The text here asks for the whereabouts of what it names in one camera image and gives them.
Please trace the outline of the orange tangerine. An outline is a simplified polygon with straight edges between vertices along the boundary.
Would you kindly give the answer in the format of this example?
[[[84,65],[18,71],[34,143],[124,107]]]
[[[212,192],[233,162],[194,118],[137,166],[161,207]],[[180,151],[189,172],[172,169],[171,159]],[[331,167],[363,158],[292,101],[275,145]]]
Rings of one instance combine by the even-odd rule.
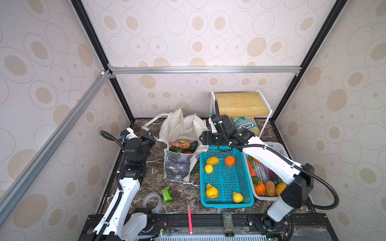
[[[225,165],[229,166],[229,167],[232,167],[235,165],[236,163],[236,159],[235,157],[233,156],[227,156],[225,159],[224,159],[224,163]]]

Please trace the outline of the dark cucumber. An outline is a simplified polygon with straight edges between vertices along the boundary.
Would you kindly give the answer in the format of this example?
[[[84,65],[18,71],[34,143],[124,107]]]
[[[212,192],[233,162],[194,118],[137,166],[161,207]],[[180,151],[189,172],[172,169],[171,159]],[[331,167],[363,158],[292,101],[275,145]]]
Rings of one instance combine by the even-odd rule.
[[[192,141],[190,146],[190,152],[194,153],[197,150],[198,145],[199,145],[198,141]]]

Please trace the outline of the cream canvas tote bag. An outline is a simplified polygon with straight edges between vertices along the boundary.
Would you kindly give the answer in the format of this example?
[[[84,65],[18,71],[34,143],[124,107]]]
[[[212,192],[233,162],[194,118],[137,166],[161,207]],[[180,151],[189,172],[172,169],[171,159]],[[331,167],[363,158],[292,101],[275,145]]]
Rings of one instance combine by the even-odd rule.
[[[164,149],[164,179],[188,182],[199,155],[208,151],[209,146],[199,140],[203,132],[208,131],[206,122],[196,114],[184,116],[183,109],[156,116],[142,129],[149,131],[150,124],[161,117],[162,123],[156,140],[166,144]]]

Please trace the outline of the orange pink snack bag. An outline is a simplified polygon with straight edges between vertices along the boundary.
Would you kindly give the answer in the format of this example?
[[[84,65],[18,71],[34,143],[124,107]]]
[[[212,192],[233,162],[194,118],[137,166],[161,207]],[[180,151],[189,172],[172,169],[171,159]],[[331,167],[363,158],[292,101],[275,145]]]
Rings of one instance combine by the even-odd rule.
[[[171,147],[182,147],[183,149],[188,149],[191,146],[191,141],[189,140],[177,140],[170,143]]]

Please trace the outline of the green yellow snack bag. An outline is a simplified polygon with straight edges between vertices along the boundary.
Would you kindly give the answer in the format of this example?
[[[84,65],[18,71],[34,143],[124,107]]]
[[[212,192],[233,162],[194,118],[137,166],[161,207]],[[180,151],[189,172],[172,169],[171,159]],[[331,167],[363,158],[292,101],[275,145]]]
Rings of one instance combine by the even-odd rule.
[[[184,150],[183,150],[183,148],[182,147],[171,147],[170,149],[169,149],[169,151],[171,151],[171,152],[174,152],[174,153],[183,153],[184,152]]]

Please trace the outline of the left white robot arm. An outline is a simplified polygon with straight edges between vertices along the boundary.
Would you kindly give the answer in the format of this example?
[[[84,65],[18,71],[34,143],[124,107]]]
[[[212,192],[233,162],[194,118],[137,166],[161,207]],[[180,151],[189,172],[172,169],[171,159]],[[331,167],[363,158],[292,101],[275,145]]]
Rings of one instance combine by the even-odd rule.
[[[146,160],[156,143],[151,131],[138,137],[131,128],[123,130],[119,138],[106,131],[100,135],[116,142],[121,148],[124,162],[116,172],[117,191],[108,210],[94,228],[94,241],[133,241],[140,232],[153,228],[153,213],[149,208],[137,208],[126,220],[135,195],[139,191],[146,172]]]

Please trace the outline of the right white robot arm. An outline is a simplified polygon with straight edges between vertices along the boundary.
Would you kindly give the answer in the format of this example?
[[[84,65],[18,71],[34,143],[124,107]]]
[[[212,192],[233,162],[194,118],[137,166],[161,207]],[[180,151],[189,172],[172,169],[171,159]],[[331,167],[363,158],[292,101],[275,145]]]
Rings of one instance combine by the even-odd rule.
[[[217,100],[214,101],[214,105],[215,114],[211,116],[211,121],[216,132],[202,132],[200,135],[202,144],[217,146],[222,152],[229,152],[233,149],[241,151],[260,161],[287,185],[262,217],[261,221],[266,229],[273,229],[284,217],[290,216],[295,210],[306,205],[306,199],[315,181],[323,184],[331,192],[334,201],[328,206],[315,204],[311,206],[321,210],[331,210],[338,206],[337,191],[315,174],[312,165],[308,163],[302,165],[283,156],[248,129],[237,129],[227,115],[220,115]]]

